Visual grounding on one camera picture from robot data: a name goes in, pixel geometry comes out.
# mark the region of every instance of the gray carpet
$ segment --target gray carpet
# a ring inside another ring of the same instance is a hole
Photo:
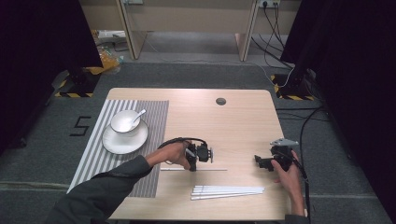
[[[267,76],[287,74],[265,68]],[[125,63],[117,74],[101,76],[92,98],[52,97],[27,136],[27,147],[7,150],[0,157],[0,223],[42,223],[53,204],[65,194],[78,167],[108,91],[115,87],[259,89],[273,94],[286,138],[299,141],[304,119],[319,100],[276,98],[274,88],[255,65]],[[89,126],[83,133],[74,126]],[[361,168],[347,158],[325,111],[304,128],[304,165],[310,180],[312,223],[391,223]],[[14,186],[4,182],[60,184],[58,189]]]

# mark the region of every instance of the spoon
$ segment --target spoon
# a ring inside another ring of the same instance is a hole
[[[137,115],[136,118],[134,118],[134,121],[132,123],[134,123],[137,119],[140,118],[140,116],[142,116],[144,113],[146,113],[145,109],[142,109]]]

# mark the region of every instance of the wooden table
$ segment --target wooden table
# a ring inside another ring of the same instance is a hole
[[[224,98],[226,104],[218,105],[218,98]],[[155,198],[126,198],[111,219],[276,220],[288,213],[289,198],[274,183],[276,173],[260,169],[254,161],[254,155],[270,158],[270,142],[283,137],[268,91],[116,88],[107,99],[168,100],[164,139],[204,139],[214,149],[214,162],[198,161],[197,167],[227,168],[161,171]],[[191,201],[195,185],[259,186],[265,192]]]

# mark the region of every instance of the power outlet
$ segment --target power outlet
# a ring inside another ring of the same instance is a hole
[[[280,0],[260,0],[259,7],[264,7],[264,2],[267,2],[267,8],[279,7]]]

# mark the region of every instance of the black sleeve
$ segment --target black sleeve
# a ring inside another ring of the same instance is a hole
[[[129,177],[102,176],[75,186],[55,204],[46,223],[104,222],[151,168],[143,156],[138,156],[109,172]]]
[[[307,217],[285,215],[285,224],[309,224]]]

